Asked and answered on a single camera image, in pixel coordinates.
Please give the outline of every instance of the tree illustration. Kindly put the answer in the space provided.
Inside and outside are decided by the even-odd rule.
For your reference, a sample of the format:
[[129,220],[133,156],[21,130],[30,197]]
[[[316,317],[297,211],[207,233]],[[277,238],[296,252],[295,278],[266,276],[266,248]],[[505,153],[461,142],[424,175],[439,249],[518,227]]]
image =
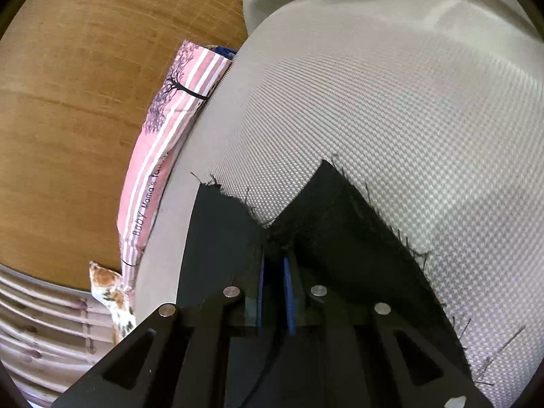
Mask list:
[[192,60],[193,52],[197,48],[197,45],[185,40],[180,50],[177,51],[176,59],[168,70],[167,77],[161,89],[149,106],[148,115],[143,125],[145,133],[157,132],[164,124],[166,117],[164,109],[172,100],[174,94],[182,88],[181,78],[183,78],[185,66]]

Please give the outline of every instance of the white fabric with stripes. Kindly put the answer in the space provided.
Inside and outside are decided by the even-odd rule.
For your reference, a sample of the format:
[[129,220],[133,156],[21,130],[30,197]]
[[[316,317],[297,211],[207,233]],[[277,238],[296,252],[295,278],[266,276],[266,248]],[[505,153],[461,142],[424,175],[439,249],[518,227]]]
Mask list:
[[28,401],[51,406],[112,347],[111,316],[90,293],[0,266],[0,359]]

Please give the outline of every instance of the black fabric piece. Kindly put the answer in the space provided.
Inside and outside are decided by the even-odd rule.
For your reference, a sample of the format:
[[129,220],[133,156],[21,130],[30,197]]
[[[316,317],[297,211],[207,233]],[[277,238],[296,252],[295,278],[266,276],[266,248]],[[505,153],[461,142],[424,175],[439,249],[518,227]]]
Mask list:
[[457,335],[412,254],[331,164],[317,172],[270,227],[298,263],[354,304],[386,302],[467,376]]
[[265,230],[220,187],[202,184],[197,193],[181,264],[179,307],[199,306],[231,285],[236,274],[260,264]]
[[267,259],[263,334],[231,340],[225,391],[228,408],[325,406],[323,341],[286,335],[281,293],[284,255],[353,304],[387,302],[465,374],[457,336],[410,251],[333,166],[323,162],[267,231],[241,201],[201,185],[181,267],[177,304],[199,305],[234,275]]

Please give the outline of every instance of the black rubber band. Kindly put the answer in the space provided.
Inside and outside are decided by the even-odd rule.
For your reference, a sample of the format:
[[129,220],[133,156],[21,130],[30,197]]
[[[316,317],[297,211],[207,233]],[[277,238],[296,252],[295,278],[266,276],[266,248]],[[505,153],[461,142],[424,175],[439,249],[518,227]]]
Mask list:
[[200,95],[199,93],[197,92],[193,92],[191,89],[187,89],[185,86],[181,85],[181,84],[178,84],[178,86],[176,88],[179,88],[181,89],[182,91],[184,92],[187,92],[187,94],[191,95],[192,97],[195,97],[195,98],[198,98],[198,99],[202,99],[204,101],[206,101],[207,99],[209,99],[209,97],[205,97],[204,95]]

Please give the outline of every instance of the blue object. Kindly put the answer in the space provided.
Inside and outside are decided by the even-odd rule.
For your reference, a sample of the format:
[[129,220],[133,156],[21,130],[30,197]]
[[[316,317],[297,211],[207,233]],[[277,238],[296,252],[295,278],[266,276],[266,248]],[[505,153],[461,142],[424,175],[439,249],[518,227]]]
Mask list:
[[265,254],[260,259],[259,289],[257,291],[257,327],[262,326],[263,321],[263,286],[265,284]]
[[230,60],[232,60],[238,53],[237,50],[229,49],[228,47],[223,46],[215,46],[211,50],[213,50],[216,54],[224,56],[225,58],[228,58]]
[[293,283],[289,269],[289,259],[284,258],[284,290],[285,309],[287,311],[287,329],[290,335],[295,334],[295,297],[293,295]]

